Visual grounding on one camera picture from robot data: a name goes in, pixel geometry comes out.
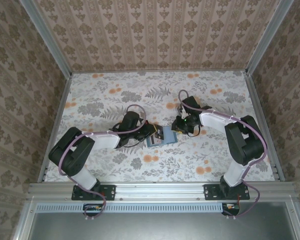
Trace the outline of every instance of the robotic arm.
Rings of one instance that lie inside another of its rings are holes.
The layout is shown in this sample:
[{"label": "robotic arm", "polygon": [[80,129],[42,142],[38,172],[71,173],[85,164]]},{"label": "robotic arm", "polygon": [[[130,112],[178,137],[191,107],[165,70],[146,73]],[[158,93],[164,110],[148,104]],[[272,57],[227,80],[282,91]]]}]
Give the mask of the robotic arm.
[{"label": "robotic arm", "polygon": [[[127,111],[122,122],[114,125],[110,131],[88,133],[94,136],[94,140],[91,137],[83,135],[84,133],[78,128],[71,127],[52,148],[48,157],[57,166],[60,165],[60,161],[62,160],[61,170],[84,189],[99,192],[99,180],[85,167],[93,146],[96,150],[127,147],[125,145],[129,139],[135,139],[140,143],[156,131],[156,127],[147,120],[140,118],[138,113]],[[72,147],[64,158],[62,158],[71,144],[73,144]]]},{"label": "robotic arm", "polygon": [[[188,96],[182,103],[178,108],[179,115],[172,123],[172,130],[182,134],[193,134],[195,126],[206,126],[226,135],[233,161],[220,179],[220,190],[225,198],[236,196],[236,189],[242,184],[251,165],[264,153],[260,139],[261,137],[263,140],[263,137],[256,121],[247,115],[240,119],[242,124],[234,120],[233,116],[215,114],[215,110],[210,106],[200,107],[193,96]],[[252,127],[259,136],[246,125]]]}]

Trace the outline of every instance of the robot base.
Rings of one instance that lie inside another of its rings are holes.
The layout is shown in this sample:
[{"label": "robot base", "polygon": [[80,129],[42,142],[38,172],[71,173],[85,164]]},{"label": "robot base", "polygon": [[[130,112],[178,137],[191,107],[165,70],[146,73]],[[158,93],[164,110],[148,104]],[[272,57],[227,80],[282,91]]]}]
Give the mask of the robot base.
[{"label": "robot base", "polygon": [[225,182],[224,177],[220,179],[220,184],[203,185],[205,200],[249,200],[249,190],[246,185],[240,183],[237,186],[230,187]]},{"label": "robot base", "polygon": [[[115,200],[116,185],[99,185],[97,189],[93,187],[91,191],[102,194],[107,201]],[[71,200],[73,201],[102,201],[98,195],[86,192],[78,186],[73,186]]]}]

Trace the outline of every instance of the ventilation grille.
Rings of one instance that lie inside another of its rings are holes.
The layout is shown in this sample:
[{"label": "ventilation grille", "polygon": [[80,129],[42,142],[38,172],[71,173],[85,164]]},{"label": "ventilation grille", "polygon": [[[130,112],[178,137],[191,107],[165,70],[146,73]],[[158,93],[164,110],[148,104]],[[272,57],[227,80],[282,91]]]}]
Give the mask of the ventilation grille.
[{"label": "ventilation grille", "polygon": [[[36,213],[83,213],[83,203],[38,203]],[[107,203],[105,213],[221,213],[222,203]]]}]

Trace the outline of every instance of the patterned wallpaper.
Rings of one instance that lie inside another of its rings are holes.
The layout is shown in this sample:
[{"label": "patterned wallpaper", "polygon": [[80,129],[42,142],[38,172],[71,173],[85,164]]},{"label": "patterned wallpaper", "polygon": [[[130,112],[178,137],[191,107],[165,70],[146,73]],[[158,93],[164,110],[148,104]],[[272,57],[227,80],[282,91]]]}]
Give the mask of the patterned wallpaper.
[{"label": "patterned wallpaper", "polygon": [[0,240],[36,182],[65,79],[18,0],[0,0]]},{"label": "patterned wallpaper", "polygon": [[243,69],[279,0],[35,0],[73,72]]},{"label": "patterned wallpaper", "polygon": [[253,73],[285,177],[300,199],[300,0],[287,16]]}]

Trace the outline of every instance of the table surface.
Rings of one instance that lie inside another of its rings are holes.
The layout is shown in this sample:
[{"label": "table surface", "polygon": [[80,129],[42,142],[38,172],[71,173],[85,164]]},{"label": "table surface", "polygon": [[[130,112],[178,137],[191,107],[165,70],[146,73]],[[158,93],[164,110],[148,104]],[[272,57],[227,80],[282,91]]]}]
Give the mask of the table surface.
[{"label": "table surface", "polygon": [[[72,75],[70,92],[56,140],[70,128],[98,132],[123,119],[127,106],[139,104],[150,123],[170,126],[177,115],[178,92],[185,89],[201,106],[256,119],[242,71],[117,72]],[[131,108],[137,113],[141,110]],[[147,147],[92,149],[86,167],[102,182],[219,181],[232,157],[226,136],[209,127],[200,135],[179,134],[178,142]],[[273,181],[270,161],[251,168],[247,181]],[[46,182],[63,182],[58,167],[49,163]]]}]

